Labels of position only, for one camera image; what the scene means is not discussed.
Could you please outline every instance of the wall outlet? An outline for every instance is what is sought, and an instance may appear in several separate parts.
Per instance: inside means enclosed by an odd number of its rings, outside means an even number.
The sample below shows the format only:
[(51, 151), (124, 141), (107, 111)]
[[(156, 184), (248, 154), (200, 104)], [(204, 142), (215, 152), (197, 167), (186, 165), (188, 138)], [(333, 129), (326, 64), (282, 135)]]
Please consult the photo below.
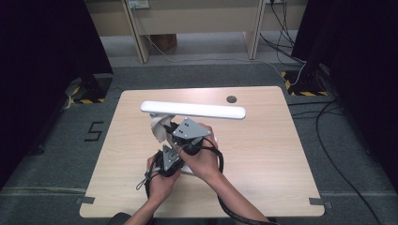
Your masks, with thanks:
[[(275, 4), (283, 4), (286, 3), (287, 0), (274, 0), (274, 5)], [(271, 5), (271, 0), (266, 0), (267, 5)]]
[(129, 0), (129, 8), (149, 8), (148, 0)]

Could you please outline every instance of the gray floor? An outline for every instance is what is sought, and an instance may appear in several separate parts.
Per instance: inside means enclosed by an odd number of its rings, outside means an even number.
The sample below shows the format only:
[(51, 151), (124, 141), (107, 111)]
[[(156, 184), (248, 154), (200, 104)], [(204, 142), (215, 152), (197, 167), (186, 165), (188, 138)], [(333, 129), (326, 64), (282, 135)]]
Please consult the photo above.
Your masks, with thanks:
[[(276, 42), (278, 33), (265, 32), (265, 38)], [(115, 73), (121, 74), (114, 80), (107, 99), (102, 104), (72, 105), (54, 125), (46, 141), (43, 156), (26, 157), (12, 175), (5, 189), (0, 192), (0, 224), (106, 224), (108, 218), (81, 218), (78, 214), (79, 199), (84, 196), (89, 179), (94, 170), (101, 144), (110, 125), (118, 97), (127, 88), (162, 88), (163, 86), (184, 87), (194, 79), (195, 72), (210, 73), (215, 70), (244, 69), (259, 71), (253, 74), (260, 77), (261, 65), (267, 73), (266, 79), (233, 77), (231, 85), (279, 85), (283, 79), (279, 73), (286, 68), (281, 65), (276, 52), (260, 40), (255, 62), (248, 61), (243, 36), (240, 33), (190, 34), (178, 35), (178, 45), (167, 52), (167, 56), (153, 51), (147, 64), (140, 64), (131, 37), (102, 37), (105, 50)], [(295, 63), (280, 54), (284, 63)], [(157, 74), (147, 78), (148, 69), (167, 70), (169, 74), (181, 73), (185, 66), (192, 66), (184, 81), (172, 81), (163, 78), (164, 83), (153, 83)], [(134, 75), (147, 87), (137, 86), (135, 82), (124, 79), (133, 68)], [(207, 81), (197, 85), (211, 86)], [(311, 101), (326, 101), (328, 97), (291, 97), (284, 91), (288, 104)], [(315, 119), (303, 118), (316, 116), (309, 111), (320, 111), (324, 105), (289, 106), (298, 130), (307, 159), (311, 166), (314, 180), (323, 201), (326, 214), (322, 217), (278, 218), (281, 224), (376, 224), (375, 219), (363, 201), (353, 191), (340, 174), (331, 166), (322, 150), (315, 131)], [(319, 134), (331, 158), (341, 172), (352, 182), (366, 201), (375, 210), (382, 224), (398, 224), (398, 197), (380, 165), (366, 153), (366, 144), (350, 123), (344, 110), (338, 103), (333, 104), (331, 113), (322, 115), (319, 120)], [(82, 142), (87, 136), (87, 129), (92, 121), (102, 121), (96, 128), (103, 130), (98, 142)], [(162, 224), (192, 224), (192, 220), (163, 221)]]

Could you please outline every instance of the wrist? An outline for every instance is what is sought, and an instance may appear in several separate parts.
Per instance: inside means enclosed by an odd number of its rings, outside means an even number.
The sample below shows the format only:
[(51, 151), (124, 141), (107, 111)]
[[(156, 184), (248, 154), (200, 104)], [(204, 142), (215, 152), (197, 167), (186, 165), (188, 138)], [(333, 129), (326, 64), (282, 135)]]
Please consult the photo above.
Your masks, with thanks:
[(214, 189), (217, 185), (219, 185), (222, 180), (225, 178), (225, 176), (221, 172), (215, 172), (212, 173), (211, 175), (207, 176), (203, 180), (211, 187)]
[(164, 202), (163, 198), (156, 197), (156, 196), (150, 196), (148, 200), (146, 200), (146, 203), (150, 204), (151, 206), (158, 208), (161, 206), (161, 204)]

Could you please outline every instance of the person's left hand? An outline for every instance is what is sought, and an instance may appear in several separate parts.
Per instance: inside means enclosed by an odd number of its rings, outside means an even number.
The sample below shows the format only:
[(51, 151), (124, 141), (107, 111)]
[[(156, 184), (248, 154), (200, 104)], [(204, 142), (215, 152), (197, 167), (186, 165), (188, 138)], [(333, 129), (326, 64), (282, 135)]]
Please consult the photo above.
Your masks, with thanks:
[[(150, 157), (146, 162), (146, 168), (149, 169), (152, 164), (153, 157)], [(151, 176), (156, 175), (158, 172), (153, 172)], [(162, 176), (161, 174), (156, 175), (152, 178), (149, 183), (149, 200), (153, 200), (156, 203), (163, 203), (172, 193), (173, 186), (176, 180), (181, 175), (181, 170), (178, 170), (170, 177)]]

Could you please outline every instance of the person's right hand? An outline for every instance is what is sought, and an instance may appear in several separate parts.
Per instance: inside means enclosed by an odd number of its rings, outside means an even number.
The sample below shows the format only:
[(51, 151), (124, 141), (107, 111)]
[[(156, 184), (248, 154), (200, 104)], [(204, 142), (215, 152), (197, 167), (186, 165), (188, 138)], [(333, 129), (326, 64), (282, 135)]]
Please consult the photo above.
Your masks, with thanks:
[[(214, 146), (218, 148), (218, 145), (214, 139), (214, 132), (212, 127), (206, 126), (204, 124), (200, 125), (211, 131), (211, 135), (206, 136), (207, 140), (203, 140), (202, 146), (213, 147), (213, 145), (210, 143), (212, 142)], [(205, 182), (220, 173), (218, 158), (216, 154), (214, 154), (210, 150), (201, 149), (198, 154), (190, 156), (185, 153), (184, 150), (180, 149), (179, 155), (185, 161), (185, 164), (190, 167), (193, 174), (196, 175), (198, 178), (204, 180)]]

